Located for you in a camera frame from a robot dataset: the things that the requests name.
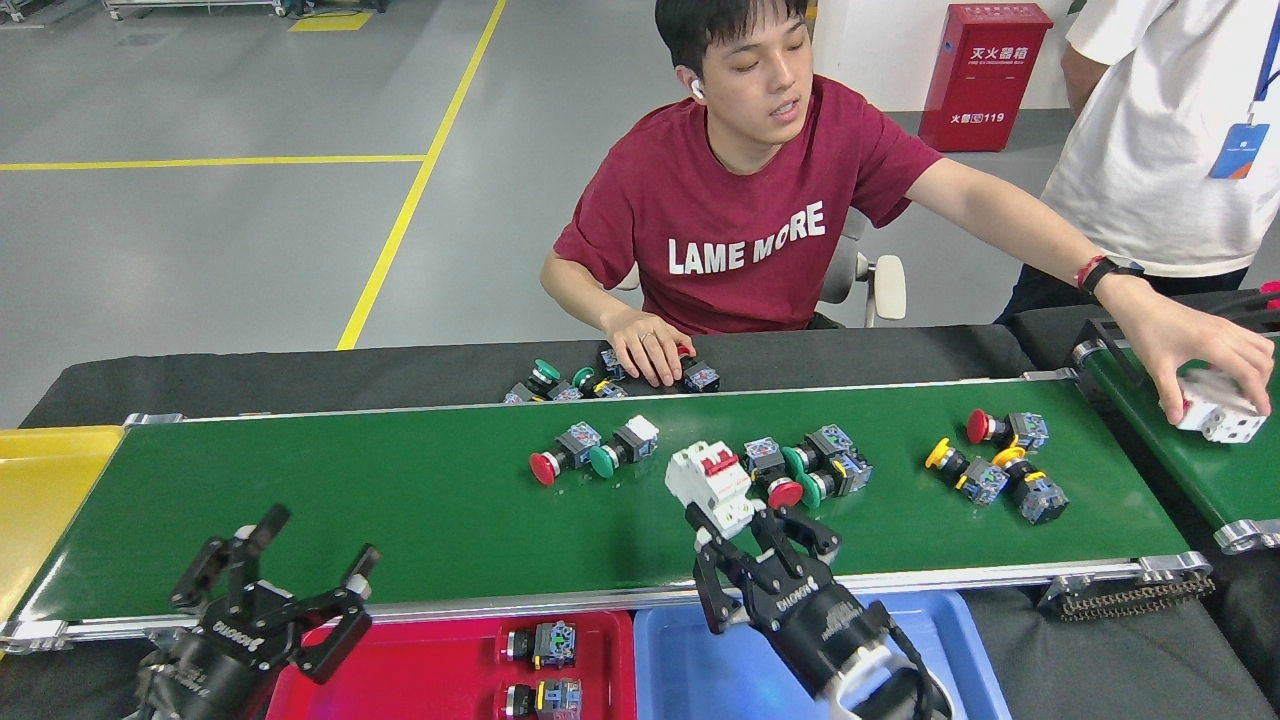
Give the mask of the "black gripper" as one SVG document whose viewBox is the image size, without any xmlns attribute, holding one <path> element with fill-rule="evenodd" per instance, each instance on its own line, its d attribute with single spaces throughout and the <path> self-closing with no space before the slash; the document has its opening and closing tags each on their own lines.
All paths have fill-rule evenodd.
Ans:
<svg viewBox="0 0 1280 720">
<path fill-rule="evenodd" d="M 835 582 L 829 565 L 844 547 L 841 534 L 795 507 L 756 510 L 756 543 L 773 550 L 794 578 L 760 584 L 755 557 L 721 533 L 703 509 L 687 503 L 685 519 L 695 530 L 692 579 L 713 634 L 735 624 L 759 630 L 812 697 L 828 694 L 837 676 L 865 676 L 891 665 L 887 611 L 863 606 Z"/>
<path fill-rule="evenodd" d="M 381 560 L 374 544 L 362 546 L 335 589 L 303 602 L 300 630 L 257 625 L 294 600 L 274 585 L 256 585 L 259 560 L 289 519 L 291 510 L 274 503 L 260 521 L 229 538 L 214 536 L 196 553 L 170 592 L 170 606 L 206 610 L 196 626 L 177 633 L 170 647 L 143 657 L 142 719 L 255 719 L 298 637 L 291 664 L 314 683 L 325 684 L 372 625 L 366 602 L 372 593 L 370 575 Z M 212 602 L 223 577 L 227 596 Z M 319 642 L 305 638 L 333 619 L 337 624 Z"/>
</svg>

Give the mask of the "seated person's right hand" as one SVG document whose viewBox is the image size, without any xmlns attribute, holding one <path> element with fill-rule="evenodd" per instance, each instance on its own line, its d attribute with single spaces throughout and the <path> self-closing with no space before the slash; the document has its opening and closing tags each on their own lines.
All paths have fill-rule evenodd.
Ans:
<svg viewBox="0 0 1280 720">
<path fill-rule="evenodd" d="M 684 375 L 681 350 L 698 354 L 692 338 L 659 316 L 620 305 L 602 316 L 602 332 L 632 378 L 650 386 L 673 386 Z"/>
</svg>

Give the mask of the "seated person's left hand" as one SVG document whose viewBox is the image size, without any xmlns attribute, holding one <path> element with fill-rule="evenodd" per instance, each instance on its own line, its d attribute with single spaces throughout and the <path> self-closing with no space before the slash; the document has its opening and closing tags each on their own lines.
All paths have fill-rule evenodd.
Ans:
<svg viewBox="0 0 1280 720">
<path fill-rule="evenodd" d="M 1107 309 L 1153 379 L 1170 424 L 1185 415 L 1178 370 L 1192 360 L 1225 372 L 1261 416 L 1271 414 L 1267 386 L 1276 346 L 1270 338 L 1156 293 L 1143 281 L 1124 284 Z"/>
</svg>

